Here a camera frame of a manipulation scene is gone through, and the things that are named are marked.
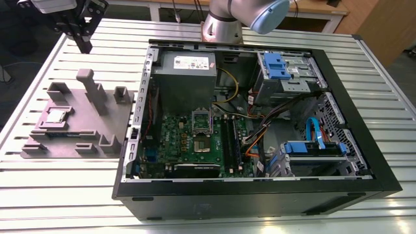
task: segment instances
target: wire bundle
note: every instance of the wire bundle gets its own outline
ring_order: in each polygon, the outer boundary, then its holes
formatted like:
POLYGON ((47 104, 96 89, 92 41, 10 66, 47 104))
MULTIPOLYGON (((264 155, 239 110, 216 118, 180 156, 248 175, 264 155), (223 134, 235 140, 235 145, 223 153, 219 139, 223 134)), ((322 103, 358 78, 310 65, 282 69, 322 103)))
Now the wire bundle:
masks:
POLYGON ((248 115, 250 117, 256 117, 256 118, 258 118, 258 117, 259 117, 258 115, 252 115, 252 114, 251 114, 252 108, 254 108, 254 105, 250 105, 248 108, 247 108, 247 115, 248 115))
POLYGON ((322 94, 322 91, 310 93, 310 94, 300 94, 296 97, 294 97, 291 100, 282 103, 279 106, 276 106, 270 114, 264 117, 262 120, 259 128, 255 130, 255 132, 246 138, 246 142, 250 141, 254 137, 256 137, 256 140, 251 144, 250 148, 246 151, 247 156, 256 156, 250 153, 251 149, 254 148, 255 144, 259 142, 260 138, 263 138, 267 128, 272 122, 272 119, 276 118, 283 112, 290 110, 290 108, 296 104, 299 101, 304 100, 306 98, 316 97, 322 94))

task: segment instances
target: metal table surface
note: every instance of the metal table surface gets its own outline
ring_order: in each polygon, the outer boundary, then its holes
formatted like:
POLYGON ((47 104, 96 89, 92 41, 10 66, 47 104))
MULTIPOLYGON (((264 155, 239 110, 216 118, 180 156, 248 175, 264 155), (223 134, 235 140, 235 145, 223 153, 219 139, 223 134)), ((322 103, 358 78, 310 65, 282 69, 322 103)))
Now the metal table surface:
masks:
POLYGON ((118 159, 23 159, 22 146, 46 107, 51 82, 95 70, 106 89, 138 92, 148 39, 200 40, 192 24, 104 19, 90 55, 62 37, 0 133, 0 232, 415 233, 416 112, 367 46, 350 35, 244 30, 247 44, 323 49, 359 108, 404 191, 324 216, 140 222, 111 199, 118 159))

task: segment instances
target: motherboard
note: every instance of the motherboard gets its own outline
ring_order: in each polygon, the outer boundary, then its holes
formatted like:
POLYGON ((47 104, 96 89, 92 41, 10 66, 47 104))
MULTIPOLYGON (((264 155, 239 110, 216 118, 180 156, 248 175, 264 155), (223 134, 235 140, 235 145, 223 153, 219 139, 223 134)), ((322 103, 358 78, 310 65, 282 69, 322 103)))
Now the motherboard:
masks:
POLYGON ((166 178, 171 171, 180 170, 188 171, 188 175, 191 170, 204 171, 206 176, 252 177, 252 162, 243 161, 240 152, 247 135, 246 120, 240 117, 164 115, 159 147, 144 149, 147 177, 166 178))

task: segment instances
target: yellow wire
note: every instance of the yellow wire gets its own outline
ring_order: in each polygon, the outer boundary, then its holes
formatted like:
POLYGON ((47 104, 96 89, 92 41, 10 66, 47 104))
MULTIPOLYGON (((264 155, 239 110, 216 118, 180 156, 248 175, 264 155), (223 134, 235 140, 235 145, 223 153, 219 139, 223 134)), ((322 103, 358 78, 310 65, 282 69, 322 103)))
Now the yellow wire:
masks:
POLYGON ((226 102, 231 101, 235 98, 235 96, 238 95, 238 93, 239 93, 239 82, 236 81, 235 76, 226 69, 223 69, 220 67, 218 67, 216 69, 220 69, 223 72, 226 72, 227 75, 230 75, 230 77, 234 79, 234 82, 235 82, 235 93, 234 93, 234 96, 230 99, 224 100, 224 101, 215 101, 214 102, 214 104, 220 104, 220 103, 226 103, 226 102))

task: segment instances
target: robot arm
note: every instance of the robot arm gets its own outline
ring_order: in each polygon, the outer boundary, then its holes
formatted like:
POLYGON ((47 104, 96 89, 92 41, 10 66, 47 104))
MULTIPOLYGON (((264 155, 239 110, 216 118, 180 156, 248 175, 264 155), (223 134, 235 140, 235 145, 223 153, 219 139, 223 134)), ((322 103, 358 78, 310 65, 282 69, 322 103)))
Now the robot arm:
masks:
MULTIPOLYGON (((292 0, 211 0, 203 38, 223 43, 242 42, 242 23, 270 33, 284 19, 292 0)), ((56 32, 64 32, 84 54, 90 54, 91 35, 108 8, 106 0, 20 0, 19 8, 56 32), (86 21, 84 13, 91 20, 86 21)))
POLYGON ((282 23, 288 9, 290 0, 211 0, 204 40, 240 43, 242 23, 255 32, 267 34, 282 23))
POLYGON ((20 10, 56 32, 64 32, 83 54, 90 54, 95 33, 108 8, 106 0, 20 0, 20 10), (84 12, 91 20, 86 21, 84 12))

